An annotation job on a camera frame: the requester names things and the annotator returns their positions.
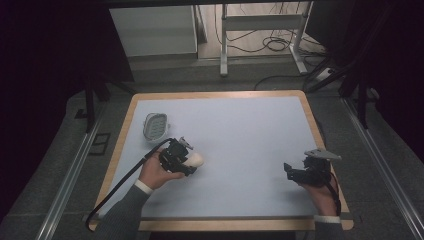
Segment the metal bracket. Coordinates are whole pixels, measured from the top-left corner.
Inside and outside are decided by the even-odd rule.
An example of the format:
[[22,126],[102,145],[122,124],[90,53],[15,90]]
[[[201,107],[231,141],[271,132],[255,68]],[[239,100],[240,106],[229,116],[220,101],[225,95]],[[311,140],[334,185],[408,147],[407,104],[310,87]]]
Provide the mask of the metal bracket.
[[307,155],[309,157],[320,158],[320,159],[342,160],[341,156],[338,156],[334,153],[331,153],[331,152],[324,150],[324,149],[321,149],[321,148],[311,150],[311,151],[306,151],[305,155]]

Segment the wire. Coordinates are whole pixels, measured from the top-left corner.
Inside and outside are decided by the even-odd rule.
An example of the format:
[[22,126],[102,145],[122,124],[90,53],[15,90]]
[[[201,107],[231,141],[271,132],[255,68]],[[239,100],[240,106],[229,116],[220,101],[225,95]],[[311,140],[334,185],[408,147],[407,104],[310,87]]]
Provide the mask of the wire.
[[[321,70],[328,63],[329,60],[330,60],[330,57],[325,57],[318,64],[318,66],[316,68],[314,68],[314,70],[312,70],[310,73],[307,73],[307,74],[303,74],[303,75],[274,75],[274,76],[269,76],[269,77],[263,78],[263,79],[261,79],[259,82],[257,82],[255,84],[255,86],[253,87],[253,91],[256,91],[257,90],[259,84],[261,84],[261,83],[263,83],[263,82],[265,82],[265,81],[267,81],[269,79],[273,79],[273,78],[298,78],[298,77],[306,77],[306,79],[309,79],[310,76],[316,74],[316,72],[318,72],[319,70]],[[306,84],[307,84],[306,83],[306,79],[305,79],[305,82],[303,83],[302,90],[306,89]]]
[[143,165],[147,161],[147,159],[149,159],[163,144],[165,144],[166,142],[171,141],[171,140],[172,140],[172,138],[168,138],[168,139],[162,141],[157,146],[155,146],[152,150],[150,150],[150,152],[148,152],[146,155],[144,155],[144,157],[133,168],[131,168],[131,170],[128,171],[127,174],[125,174],[125,176],[116,184],[115,187],[113,187],[113,189],[108,193],[108,195],[106,195],[106,197],[90,212],[87,219],[85,220],[85,227],[90,232],[94,232],[90,228],[91,218],[93,218],[93,216],[100,210],[100,208],[102,208],[103,205],[105,205],[106,202],[109,201],[109,199],[113,196],[113,194],[115,194],[116,191],[118,191],[118,189],[122,186],[122,184],[124,184],[124,182],[127,181],[128,178],[131,177],[131,175],[133,175],[134,172],[137,171],[137,169],[139,169],[141,167],[141,165]]

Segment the dark sleeve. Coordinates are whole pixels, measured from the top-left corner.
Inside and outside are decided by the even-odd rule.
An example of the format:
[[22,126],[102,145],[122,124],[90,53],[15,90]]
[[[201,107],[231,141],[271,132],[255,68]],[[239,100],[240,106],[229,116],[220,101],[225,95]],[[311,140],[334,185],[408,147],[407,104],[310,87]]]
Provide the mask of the dark sleeve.
[[94,239],[134,240],[141,220],[141,209],[149,196],[133,185],[124,198],[101,219],[94,232]]
[[315,221],[315,240],[343,240],[344,232],[341,223]]

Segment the human hand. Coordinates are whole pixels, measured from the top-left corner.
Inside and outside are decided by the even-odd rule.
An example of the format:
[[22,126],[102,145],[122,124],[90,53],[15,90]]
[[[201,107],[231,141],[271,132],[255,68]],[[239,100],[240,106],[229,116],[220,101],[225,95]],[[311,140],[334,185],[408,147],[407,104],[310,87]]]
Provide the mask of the human hand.
[[[338,193],[337,179],[334,175],[331,176],[330,181],[333,189]],[[299,186],[303,187],[308,191],[312,202],[318,209],[318,213],[321,216],[337,216],[337,206],[334,203],[333,196],[327,186],[314,187],[308,184],[298,183]]]
[[184,177],[184,173],[171,173],[162,168],[159,161],[159,153],[161,151],[162,149],[159,149],[149,159],[147,159],[147,161],[143,164],[140,176],[138,177],[141,182],[153,190],[160,188],[169,180]]

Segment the metal stand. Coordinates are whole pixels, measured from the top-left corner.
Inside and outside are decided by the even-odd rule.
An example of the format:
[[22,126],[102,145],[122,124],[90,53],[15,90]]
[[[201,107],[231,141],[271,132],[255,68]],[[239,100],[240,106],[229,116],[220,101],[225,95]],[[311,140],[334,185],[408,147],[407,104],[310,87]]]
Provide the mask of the metal stand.
[[226,5],[222,4],[221,76],[228,75],[227,31],[297,29],[290,51],[299,72],[301,74],[308,72],[299,54],[299,44],[306,27],[311,2],[308,2],[302,14],[291,15],[227,16]]

